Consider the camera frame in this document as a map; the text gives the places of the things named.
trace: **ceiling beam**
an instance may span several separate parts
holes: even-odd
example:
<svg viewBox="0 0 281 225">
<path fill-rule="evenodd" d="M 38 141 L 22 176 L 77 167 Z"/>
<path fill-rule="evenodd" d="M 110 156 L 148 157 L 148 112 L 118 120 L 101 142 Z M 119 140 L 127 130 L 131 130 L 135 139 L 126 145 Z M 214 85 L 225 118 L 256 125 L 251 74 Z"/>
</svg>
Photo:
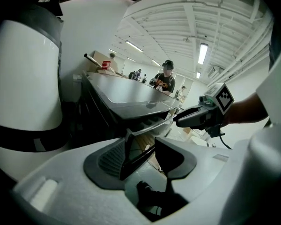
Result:
<svg viewBox="0 0 281 225">
<path fill-rule="evenodd" d="M 231 16 L 231 17 L 234 17 L 237 19 L 241 19 L 241 20 L 244 20 L 244 21 L 250 23 L 250 18 L 244 13 L 236 12 L 234 10 L 230 10 L 225 7 L 219 7 L 218 5 L 216 5 L 216 6 L 209 5 L 204 2 L 199 2 L 199 1 L 190 1 L 190 2 L 181 1 L 181 2 L 173 2 L 173 3 L 164 3 L 164 4 L 148 7 L 148 8 L 142 9 L 140 11 L 133 12 L 131 14 L 128 14 L 125 18 L 131 17 L 131 16 L 142 17 L 142 16 L 147 16 L 147 15 L 153 15 L 154 13 L 156 13 L 158 10 L 161 10 L 161 9 L 172 8 L 175 6 L 179 7 L 179 6 L 184 6 L 184 5 L 188 5 L 188 4 L 195 6 L 195 7 L 207 8 L 212 12 L 220 11 L 221 14 L 225 14 L 225 15 L 228 15 L 228 16 Z"/>
<path fill-rule="evenodd" d="M 130 24 L 132 27 L 136 28 L 142 35 L 147 36 L 147 38 L 151 41 L 151 43 L 155 47 L 155 49 L 163 55 L 162 60 L 160 60 L 159 62 L 161 62 L 161 61 L 164 62 L 169 59 L 168 55 L 160 47 L 160 45 L 155 41 L 155 39 L 152 38 L 151 35 L 141 25 L 138 24 L 137 21 L 135 21 L 132 17 L 128 17 L 128 18 L 125 18 L 125 22 Z"/>
<path fill-rule="evenodd" d="M 259 9 L 259 5 L 260 5 L 260 0 L 254 0 L 254 4 L 253 4 L 253 11 L 250 17 L 250 22 L 253 23 L 256 15 L 258 13 L 258 9 Z"/>
<path fill-rule="evenodd" d="M 190 80 L 192 80 L 192 81 L 198 81 L 198 82 L 207 84 L 207 83 L 206 83 L 205 81 L 203 81 L 202 79 L 198 79 L 198 78 L 196 78 L 196 77 L 190 77 L 189 75 L 187 75 L 186 73 L 190 74 L 190 73 L 192 73 L 192 72 L 189 71 L 189 70 L 187 70 L 187 69 L 185 69 L 185 68 L 178 67 L 176 70 L 177 70 L 177 71 L 176 71 L 176 74 L 177 74 L 177 75 L 183 76 L 183 77 L 188 78 L 188 79 L 190 79 Z"/>
<path fill-rule="evenodd" d="M 218 11 L 217 12 L 217 22 L 216 22 L 216 31 L 215 31 L 215 34 L 214 34 L 214 41 L 212 43 L 212 48 L 211 48 L 211 52 L 209 54 L 209 58 L 208 58 L 208 62 L 206 64 L 209 64 L 210 60 L 211 60 L 211 57 L 212 57 L 212 52 L 214 50 L 214 46 L 215 46 L 215 43 L 216 43 L 216 37 L 217 37 L 217 34 L 219 32 L 219 27 L 220 27 L 220 19 L 221 19 L 221 13 Z"/>
<path fill-rule="evenodd" d="M 112 41 L 111 45 L 116 47 L 117 49 L 120 49 L 122 51 L 122 55 L 126 56 L 126 57 L 129 57 L 129 58 L 132 58 L 136 61 L 138 60 L 144 60 L 144 57 L 143 55 L 145 55 L 143 52 L 128 52 L 128 51 L 124 51 L 123 49 L 121 49 L 120 47 L 118 47 L 118 44 L 121 42 L 121 44 L 126 44 L 125 43 L 125 40 L 123 39 L 120 39 L 118 36 L 114 36 L 114 40 Z"/>
<path fill-rule="evenodd" d="M 186 13 L 189 29 L 191 31 L 192 36 L 192 52 L 193 52 L 193 63 L 192 63 L 192 70 L 195 73 L 197 71 L 197 30 L 196 30 L 196 19 L 195 19 L 195 13 L 193 12 L 192 4 L 184 4 L 184 11 Z"/>
</svg>

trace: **white wall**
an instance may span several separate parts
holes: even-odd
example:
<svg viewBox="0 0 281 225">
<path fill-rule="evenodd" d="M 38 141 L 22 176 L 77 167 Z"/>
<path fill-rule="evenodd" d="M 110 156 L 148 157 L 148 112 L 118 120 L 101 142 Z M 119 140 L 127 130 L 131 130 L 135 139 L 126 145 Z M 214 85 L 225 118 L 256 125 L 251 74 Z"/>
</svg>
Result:
<svg viewBox="0 0 281 225">
<path fill-rule="evenodd" d="M 122 70 L 123 70 L 123 67 L 124 67 L 125 59 L 120 58 L 120 57 L 118 57 L 118 56 L 116 55 L 116 57 L 114 58 L 114 61 L 117 63 L 118 72 L 119 72 L 119 73 L 122 73 Z"/>
<path fill-rule="evenodd" d="M 137 71 L 138 69 L 141 69 L 141 74 L 140 74 L 141 77 L 147 74 L 146 84 L 148 84 L 149 81 L 152 78 L 154 78 L 156 74 L 158 74 L 158 70 L 160 69 L 160 67 L 137 63 L 131 60 L 126 60 L 123 75 L 128 76 L 130 72 Z"/>
<path fill-rule="evenodd" d="M 232 93 L 235 102 L 244 100 L 255 92 L 258 86 L 266 78 L 268 74 L 268 66 L 269 58 L 266 58 L 246 71 L 243 75 L 240 75 L 237 79 L 227 83 L 227 87 Z M 222 131 L 226 133 L 222 138 L 228 146 L 233 148 L 237 141 L 249 139 L 254 133 L 261 130 L 267 120 L 268 119 L 264 119 L 257 123 L 227 125 L 222 128 Z M 224 147 L 218 137 L 211 138 L 208 141 L 215 143 L 217 147 Z"/>
<path fill-rule="evenodd" d="M 189 91 L 191 90 L 193 80 L 190 80 L 189 78 L 186 78 L 183 85 L 186 87 L 186 89 L 183 91 L 183 95 L 188 96 Z"/>
<path fill-rule="evenodd" d="M 208 90 L 205 83 L 199 81 L 193 81 L 191 89 L 185 99 L 185 102 L 182 105 L 182 108 L 186 109 L 198 104 L 199 96 L 202 96 L 204 92 Z"/>
<path fill-rule="evenodd" d="M 73 86 L 73 74 L 81 73 L 89 61 L 85 53 L 108 56 L 118 25 L 132 4 L 129 0 L 71 0 L 60 4 L 64 20 L 61 31 L 61 89 L 65 101 L 75 101 L 80 92 Z"/>
<path fill-rule="evenodd" d="M 182 88 L 182 84 L 184 81 L 184 77 L 182 75 L 176 74 L 175 76 L 175 88 L 173 93 L 171 94 L 171 97 L 174 97 L 176 94 L 176 91 Z"/>
</svg>

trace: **floor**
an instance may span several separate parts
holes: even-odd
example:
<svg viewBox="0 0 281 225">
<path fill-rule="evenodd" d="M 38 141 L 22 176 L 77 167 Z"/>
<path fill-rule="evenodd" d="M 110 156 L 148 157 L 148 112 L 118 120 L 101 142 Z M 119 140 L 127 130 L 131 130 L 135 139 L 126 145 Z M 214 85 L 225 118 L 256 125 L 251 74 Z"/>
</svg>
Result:
<svg viewBox="0 0 281 225">
<path fill-rule="evenodd" d="M 176 124 L 173 123 L 171 125 L 171 132 L 167 137 L 173 140 L 185 141 L 188 138 L 188 134 L 185 133 L 182 128 L 177 127 Z M 136 140 L 134 140 L 131 145 L 129 158 L 132 159 L 141 153 L 142 150 Z M 147 182 L 156 191 L 164 192 L 166 189 L 166 176 L 146 161 L 141 167 L 125 179 L 125 194 L 134 206 L 137 206 L 139 201 L 136 185 L 142 180 Z M 150 207 L 147 211 L 155 214 L 157 209 L 157 207 Z"/>
</svg>

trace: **person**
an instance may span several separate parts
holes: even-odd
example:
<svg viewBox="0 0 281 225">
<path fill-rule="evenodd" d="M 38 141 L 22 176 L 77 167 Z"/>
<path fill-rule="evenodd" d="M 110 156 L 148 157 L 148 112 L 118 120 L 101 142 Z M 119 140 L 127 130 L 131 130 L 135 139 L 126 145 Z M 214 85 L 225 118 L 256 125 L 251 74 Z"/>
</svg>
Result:
<svg viewBox="0 0 281 225">
<path fill-rule="evenodd" d="M 128 76 L 129 79 L 138 80 L 141 76 L 141 69 L 131 72 Z"/>
<path fill-rule="evenodd" d="M 110 54 L 109 54 L 109 58 L 110 58 L 111 60 L 114 60 L 115 57 L 116 57 L 116 55 L 115 55 L 114 53 L 110 53 Z"/>
<path fill-rule="evenodd" d="M 142 82 L 142 83 L 146 83 L 146 81 L 147 81 L 147 74 L 144 75 L 144 77 L 142 78 L 142 81 L 141 81 L 141 82 Z"/>
<path fill-rule="evenodd" d="M 154 77 L 153 88 L 162 91 L 166 95 L 170 95 L 175 88 L 175 79 L 172 76 L 172 72 L 174 69 L 174 63 L 171 60 L 166 60 L 163 63 L 163 73 L 158 73 Z"/>
<path fill-rule="evenodd" d="M 174 98 L 176 98 L 177 100 L 179 100 L 180 98 L 182 98 L 182 93 L 183 91 L 186 89 L 185 86 L 182 86 L 182 88 L 180 88 L 179 90 L 176 91 L 176 94 L 174 96 Z"/>
</svg>

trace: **white plastic housing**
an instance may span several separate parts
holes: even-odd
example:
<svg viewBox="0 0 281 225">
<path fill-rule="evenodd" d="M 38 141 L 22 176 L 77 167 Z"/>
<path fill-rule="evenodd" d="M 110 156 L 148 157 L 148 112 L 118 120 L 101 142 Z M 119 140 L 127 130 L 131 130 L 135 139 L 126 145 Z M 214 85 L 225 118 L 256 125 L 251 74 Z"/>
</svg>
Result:
<svg viewBox="0 0 281 225">
<path fill-rule="evenodd" d="M 0 27 L 0 126 L 46 131 L 62 120 L 58 47 L 41 33 L 5 20 Z"/>
</svg>

